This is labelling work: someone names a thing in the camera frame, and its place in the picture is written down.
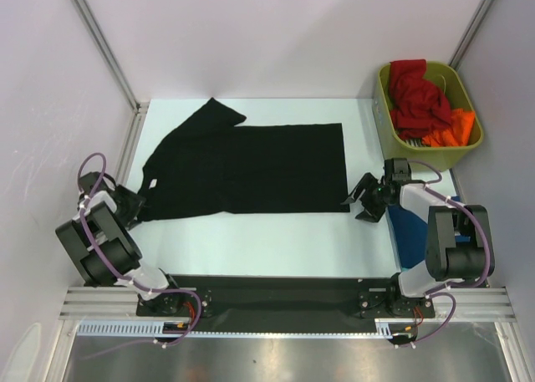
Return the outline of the black t shirt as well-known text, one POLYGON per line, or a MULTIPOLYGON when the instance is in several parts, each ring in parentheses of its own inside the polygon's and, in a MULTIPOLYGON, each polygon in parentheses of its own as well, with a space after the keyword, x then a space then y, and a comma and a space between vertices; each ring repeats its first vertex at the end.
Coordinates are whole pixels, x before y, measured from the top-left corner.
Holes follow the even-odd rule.
POLYGON ((209 99, 166 135, 143 167, 138 220, 349 211, 341 124, 246 119, 209 99))

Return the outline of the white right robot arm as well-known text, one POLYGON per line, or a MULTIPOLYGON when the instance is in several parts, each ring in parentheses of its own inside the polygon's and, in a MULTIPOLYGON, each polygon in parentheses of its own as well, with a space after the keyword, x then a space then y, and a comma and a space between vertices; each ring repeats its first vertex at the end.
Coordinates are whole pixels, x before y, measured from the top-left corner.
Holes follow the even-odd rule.
POLYGON ((411 170, 388 171, 381 178, 365 173, 342 203, 359 202, 356 216, 378 222, 389 207, 397 206, 426 224, 424 259, 395 276, 397 288, 385 295, 395 316, 415 307, 415 298, 448 288, 479 288, 494 266, 492 239, 484 206, 466 205, 431 189, 440 181, 417 180, 411 170))

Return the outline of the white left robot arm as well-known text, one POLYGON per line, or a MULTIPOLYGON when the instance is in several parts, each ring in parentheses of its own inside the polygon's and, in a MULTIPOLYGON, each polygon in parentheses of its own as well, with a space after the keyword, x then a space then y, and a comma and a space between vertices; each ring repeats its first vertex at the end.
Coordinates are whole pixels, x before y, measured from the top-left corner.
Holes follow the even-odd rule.
POLYGON ((74 217, 55 229, 70 260, 90 287, 124 286, 142 299, 155 299, 164 313, 179 313, 184 293, 170 286, 157 267, 144 263, 129 230, 145 199, 118 185, 83 192, 74 217))

